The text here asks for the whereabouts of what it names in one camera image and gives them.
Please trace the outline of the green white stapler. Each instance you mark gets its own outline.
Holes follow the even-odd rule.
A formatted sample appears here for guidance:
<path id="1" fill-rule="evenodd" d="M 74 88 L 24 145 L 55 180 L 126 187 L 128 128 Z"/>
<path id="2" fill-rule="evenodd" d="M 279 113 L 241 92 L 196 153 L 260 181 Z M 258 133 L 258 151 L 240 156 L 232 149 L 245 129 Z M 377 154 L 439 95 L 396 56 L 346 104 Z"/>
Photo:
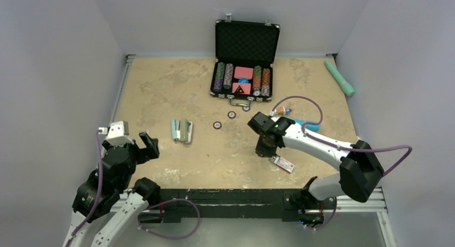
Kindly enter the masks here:
<path id="1" fill-rule="evenodd" d="M 187 119 L 179 121 L 179 141 L 184 144 L 190 144 L 193 135 L 193 122 Z"/>

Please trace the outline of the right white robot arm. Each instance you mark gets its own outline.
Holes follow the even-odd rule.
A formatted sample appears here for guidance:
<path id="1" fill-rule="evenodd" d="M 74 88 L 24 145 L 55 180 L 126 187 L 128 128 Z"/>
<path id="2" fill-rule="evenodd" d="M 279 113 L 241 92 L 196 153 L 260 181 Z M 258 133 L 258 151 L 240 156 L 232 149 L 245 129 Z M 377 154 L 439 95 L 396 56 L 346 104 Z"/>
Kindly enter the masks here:
<path id="1" fill-rule="evenodd" d="M 329 197 L 346 195 L 367 202 L 385 174 L 370 145 L 364 141 L 342 142 L 302 128 L 286 117 L 258 112 L 247 123 L 258 134 L 255 152 L 273 157 L 278 148 L 291 148 L 309 154 L 337 170 L 331 176 L 311 179 L 301 193 L 302 203 L 315 207 Z"/>

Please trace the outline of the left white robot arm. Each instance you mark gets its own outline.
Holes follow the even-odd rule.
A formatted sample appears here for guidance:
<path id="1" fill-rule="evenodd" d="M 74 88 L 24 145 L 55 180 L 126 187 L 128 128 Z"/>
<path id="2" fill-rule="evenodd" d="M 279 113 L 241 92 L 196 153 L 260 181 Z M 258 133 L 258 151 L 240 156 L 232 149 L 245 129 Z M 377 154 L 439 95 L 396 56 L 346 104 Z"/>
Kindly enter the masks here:
<path id="1" fill-rule="evenodd" d="M 122 136 L 117 145 L 107 140 L 97 143 L 97 147 L 104 147 L 106 152 L 99 155 L 98 167 L 77 190 L 64 246 L 111 246 L 142 211 L 158 206 L 160 186 L 148 178 L 141 178 L 120 209 L 106 220 L 127 189 L 136 167 L 160 155 L 158 139 L 146 132 L 139 136 L 145 143 L 144 148 L 139 148 L 127 136 Z"/>

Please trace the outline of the red white staple box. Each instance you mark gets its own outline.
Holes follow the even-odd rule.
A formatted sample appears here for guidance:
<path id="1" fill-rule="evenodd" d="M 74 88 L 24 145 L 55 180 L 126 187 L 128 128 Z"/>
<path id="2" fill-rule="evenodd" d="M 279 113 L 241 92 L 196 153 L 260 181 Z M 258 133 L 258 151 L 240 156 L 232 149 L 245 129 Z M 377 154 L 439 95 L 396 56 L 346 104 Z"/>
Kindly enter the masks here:
<path id="1" fill-rule="evenodd" d="M 295 165 L 281 156 L 273 156 L 269 158 L 269 161 L 279 168 L 283 169 L 287 173 L 292 173 Z"/>

